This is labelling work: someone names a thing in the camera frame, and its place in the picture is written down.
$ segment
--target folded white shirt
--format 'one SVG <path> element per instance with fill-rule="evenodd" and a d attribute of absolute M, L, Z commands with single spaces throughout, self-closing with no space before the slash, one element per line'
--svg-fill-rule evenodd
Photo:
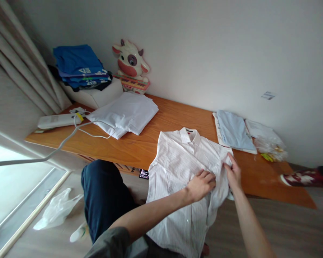
<path fill-rule="evenodd" d="M 127 131 L 139 135 L 158 110 L 158 106 L 148 97 L 124 92 L 116 101 L 97 109 L 87 118 L 90 121 L 100 120 L 115 128 L 113 137 L 119 139 Z M 109 126 L 96 124 L 108 134 L 113 132 Z"/>
<path fill-rule="evenodd" d="M 113 102 L 93 111 L 91 114 L 87 115 L 86 118 L 88 120 L 90 120 L 91 122 L 96 121 L 96 120 L 102 121 L 103 113 L 105 113 L 114 103 L 115 103 L 115 100 Z M 109 135 L 114 133 L 113 128 L 107 124 L 103 124 L 100 122 L 94 122 L 94 124 L 98 125 L 104 132 L 106 132 Z M 113 135 L 111 135 L 111 137 L 113 137 L 117 140 L 120 139 L 127 132 L 126 130 L 123 130 L 121 128 L 114 128 L 114 129 L 115 129 L 115 133 Z"/>

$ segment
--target white cable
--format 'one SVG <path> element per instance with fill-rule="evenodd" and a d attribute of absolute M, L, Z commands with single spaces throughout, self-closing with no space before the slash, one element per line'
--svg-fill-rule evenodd
<path fill-rule="evenodd" d="M 76 125 L 75 124 L 75 129 L 74 129 L 74 131 L 66 138 L 66 139 L 64 139 L 62 142 L 61 142 L 61 144 L 60 144 L 60 146 L 56 149 L 56 150 L 54 150 L 54 151 L 52 151 L 48 156 L 46 156 L 45 158 L 40 158 L 40 159 L 22 159 L 22 160 L 15 160 L 15 161 L 0 161 L 0 166 L 6 166 L 6 165 L 16 165 L 16 164 L 25 164 L 25 163 L 36 163 L 36 162 L 44 162 L 44 161 L 47 161 L 48 159 L 50 159 L 52 156 L 54 156 L 54 154 L 56 153 L 56 152 L 58 152 L 59 150 L 61 150 L 62 149 L 62 147 L 64 146 L 64 144 L 66 143 L 66 141 L 68 141 L 75 133 L 76 133 L 76 131 L 77 130 L 80 130 L 80 131 L 82 131 L 82 132 L 84 132 L 84 133 L 87 133 L 87 132 L 85 132 L 85 131 L 83 131 L 83 130 L 81 130 L 81 129 L 79 129 L 80 127 L 83 127 L 83 126 L 85 126 L 85 125 L 88 125 L 88 124 L 92 124 L 92 123 L 94 123 L 94 122 L 100 122 L 100 123 L 104 123 L 103 121 L 99 121 L 99 120 L 96 120 L 96 121 L 93 121 L 93 122 L 89 122 L 89 123 L 85 123 L 85 124 L 82 124 L 82 125 Z M 105 138 L 105 139 L 109 139 L 114 133 L 115 133 L 115 129 L 113 128 L 113 127 L 111 127 L 113 130 L 114 130 L 114 132 L 111 134 L 111 135 L 109 135 L 109 137 L 104 137 L 104 136 L 100 136 L 100 135 L 92 135 L 92 134 L 89 134 L 89 133 L 87 133 L 88 135 L 90 135 L 90 136 L 93 136 L 93 137 L 102 137 L 102 138 Z"/>

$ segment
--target phone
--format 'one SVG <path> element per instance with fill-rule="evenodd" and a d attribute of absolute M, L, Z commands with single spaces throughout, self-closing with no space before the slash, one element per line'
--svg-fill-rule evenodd
<path fill-rule="evenodd" d="M 150 177 L 148 176 L 148 170 L 140 169 L 140 175 L 139 178 L 144 178 L 144 179 L 149 179 Z"/>

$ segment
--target white box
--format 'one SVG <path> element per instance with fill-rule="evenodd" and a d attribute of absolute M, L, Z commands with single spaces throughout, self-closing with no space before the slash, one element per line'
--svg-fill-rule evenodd
<path fill-rule="evenodd" d="M 66 86 L 62 82 L 60 84 L 70 99 L 93 109 L 109 104 L 123 93 L 121 81 L 117 78 L 112 78 L 112 83 L 102 91 L 90 89 L 74 92 L 71 86 Z"/>

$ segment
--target plastic bag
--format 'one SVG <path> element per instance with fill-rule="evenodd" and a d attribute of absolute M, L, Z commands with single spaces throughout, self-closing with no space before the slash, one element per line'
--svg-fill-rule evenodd
<path fill-rule="evenodd" d="M 43 217 L 34 225 L 34 230 L 53 228 L 65 222 L 67 215 L 71 213 L 73 207 L 84 197 L 84 195 L 78 195 L 69 200 L 68 195 L 70 191 L 71 188 L 67 188 L 51 199 L 49 206 L 43 213 Z"/>
<path fill-rule="evenodd" d="M 286 146 L 280 139 L 258 137 L 254 143 L 261 156 L 268 161 L 280 162 L 288 157 L 288 153 L 285 151 Z"/>

